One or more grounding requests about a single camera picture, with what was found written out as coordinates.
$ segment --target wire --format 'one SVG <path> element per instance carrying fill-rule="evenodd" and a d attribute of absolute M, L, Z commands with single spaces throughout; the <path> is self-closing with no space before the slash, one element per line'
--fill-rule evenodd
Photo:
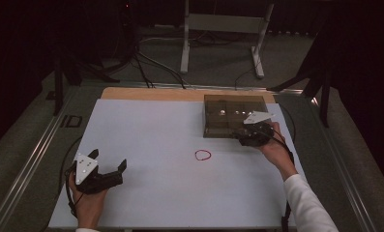
<path fill-rule="evenodd" d="M 144 55 L 144 54 L 141 53 L 140 51 L 138 51 L 137 54 L 139 54 L 139 55 L 142 56 L 143 58 L 145 58 L 145 59 L 147 59 L 147 60 L 153 62 L 154 64 L 159 65 L 159 66 L 162 67 L 163 69 L 165 69 L 165 70 L 167 70 L 167 71 L 169 71 L 169 72 L 172 72 L 172 73 L 174 74 L 173 76 L 175 77 L 175 79 L 177 79 L 177 80 L 179 81 L 179 83 L 182 85 L 182 88 L 183 88 L 183 89 L 186 89 L 185 84 L 184 84 L 184 83 L 185 83 L 185 80 L 183 79 L 183 77 L 182 77 L 178 72 L 174 71 L 173 69 L 171 69 L 170 67 L 168 67 L 168 66 L 166 66 L 166 65 L 164 65 L 164 64 L 162 64 L 162 63 L 159 63 L 158 61 L 155 61 L 155 60 L 149 58 L 148 56 Z"/>
<path fill-rule="evenodd" d="M 61 164 L 61 169 L 60 169 L 60 173 L 59 173 L 59 184 L 58 184 L 58 193 L 56 194 L 56 197 L 55 199 L 59 196 L 59 194 L 61 193 L 61 190 L 62 190 L 62 177 L 64 175 L 64 166 L 65 166 L 65 161 L 66 161 L 66 158 L 69 154 L 69 152 L 71 151 L 72 147 L 80 140 L 82 139 L 83 135 L 81 135 L 79 138 L 77 138 L 74 143 L 69 147 L 68 151 L 66 152 L 63 160 L 62 160 L 62 164 Z"/>
<path fill-rule="evenodd" d="M 150 86 L 152 86 L 152 88 L 156 88 L 155 87 L 155 85 L 153 84 L 153 82 L 150 80 L 150 79 L 148 79 L 147 77 L 146 77 L 146 74 L 144 73 L 144 71 L 143 71 L 143 68 L 141 67 L 141 65 L 140 65 L 140 62 L 139 62 L 139 60 L 137 59 L 137 55 L 136 55 L 136 53 L 134 54 L 134 60 L 137 62 L 137 64 L 138 64 L 138 68 L 140 69 L 140 73 L 141 73 L 141 76 L 143 77 L 143 79 L 144 79 L 144 82 L 146 83 L 146 85 L 147 85 L 147 88 L 150 88 Z"/>
<path fill-rule="evenodd" d="M 293 141 L 293 143 L 295 143 L 295 138 L 296 138 L 296 136 L 297 136 L 297 129 L 296 129 L 296 127 L 295 127 L 294 119 L 293 119 L 293 117 L 291 116 L 291 114 L 290 114 L 290 112 L 288 111 L 288 109 L 286 109 L 281 103 L 279 103 L 279 105 L 280 105 L 281 109 L 283 109 L 283 110 L 287 113 L 288 118 L 289 118 L 290 121 L 291 121 L 291 125 L 293 126 L 292 141 Z"/>

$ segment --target transparent box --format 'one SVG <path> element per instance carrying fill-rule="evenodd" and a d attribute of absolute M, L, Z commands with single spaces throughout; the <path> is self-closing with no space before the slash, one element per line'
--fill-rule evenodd
<path fill-rule="evenodd" d="M 263 97 L 205 95 L 203 137 L 233 138 L 232 133 L 243 128 L 253 111 L 267 112 Z"/>

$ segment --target wrist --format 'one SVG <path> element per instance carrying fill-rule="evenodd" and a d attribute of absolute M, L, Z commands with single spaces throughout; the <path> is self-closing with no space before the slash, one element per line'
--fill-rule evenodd
<path fill-rule="evenodd" d="M 279 170 L 283 181 L 287 180 L 292 175 L 298 174 L 297 169 L 291 161 L 279 165 L 277 169 Z"/>

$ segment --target white sleeve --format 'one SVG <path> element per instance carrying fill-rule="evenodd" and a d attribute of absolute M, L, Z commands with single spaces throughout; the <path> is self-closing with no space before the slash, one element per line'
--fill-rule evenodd
<path fill-rule="evenodd" d="M 75 232 L 99 232 L 98 230 L 78 228 Z"/>
<path fill-rule="evenodd" d="M 284 190 L 299 232 L 339 231 L 301 175 L 285 180 Z"/>

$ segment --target table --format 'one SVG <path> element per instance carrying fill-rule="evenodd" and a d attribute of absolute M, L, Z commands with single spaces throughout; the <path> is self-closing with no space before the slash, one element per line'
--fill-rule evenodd
<path fill-rule="evenodd" d="M 207 30 L 207 31 L 225 31 L 225 32 L 243 32 L 258 33 L 257 45 L 251 48 L 252 60 L 256 76 L 264 77 L 264 71 L 261 66 L 259 51 L 267 32 L 270 16 L 273 11 L 274 3 L 269 3 L 266 13 L 263 17 L 244 17 L 216 14 L 192 14 L 189 12 L 189 0 L 186 0 L 185 8 L 185 36 L 183 43 L 181 73 L 188 72 L 189 65 L 189 30 Z"/>
<path fill-rule="evenodd" d="M 88 155 L 99 149 L 102 174 L 128 160 L 123 185 L 108 193 L 101 227 L 281 226 L 286 200 L 277 168 L 236 139 L 203 138 L 202 100 L 208 94 L 263 96 L 304 175 L 280 108 L 269 93 L 106 88 L 77 150 L 78 155 Z M 210 150 L 212 157 L 197 160 L 198 149 Z M 69 211 L 63 190 L 49 227 L 75 227 Z M 293 217 L 289 225 L 295 226 Z"/>

